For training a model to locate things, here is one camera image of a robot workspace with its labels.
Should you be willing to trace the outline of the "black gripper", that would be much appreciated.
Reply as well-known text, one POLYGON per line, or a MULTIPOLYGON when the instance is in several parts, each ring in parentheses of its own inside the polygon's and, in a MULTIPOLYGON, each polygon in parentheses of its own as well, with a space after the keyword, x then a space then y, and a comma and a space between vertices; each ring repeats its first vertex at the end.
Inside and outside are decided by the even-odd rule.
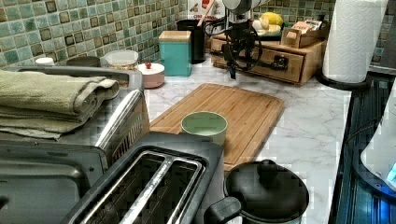
MULTIPOLYGON (((229 55, 239 55, 241 51, 245 53, 253 52, 255 48, 256 32, 252 27, 252 20, 244 22, 225 22, 226 43, 222 46, 223 53, 229 55)), ((233 62, 228 62, 228 69, 231 79, 236 79, 236 67, 233 62)))

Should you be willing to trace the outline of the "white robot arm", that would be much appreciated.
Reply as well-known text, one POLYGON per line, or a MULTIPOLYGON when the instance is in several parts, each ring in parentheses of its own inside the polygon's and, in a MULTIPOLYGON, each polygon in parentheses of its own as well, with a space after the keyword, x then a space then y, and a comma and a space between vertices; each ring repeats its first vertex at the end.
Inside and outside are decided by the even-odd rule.
POLYGON ((236 70, 248 71, 262 56, 262 43, 253 28, 252 9, 261 0, 222 0, 225 6, 224 34, 226 43, 222 45, 224 60, 232 79, 236 70))

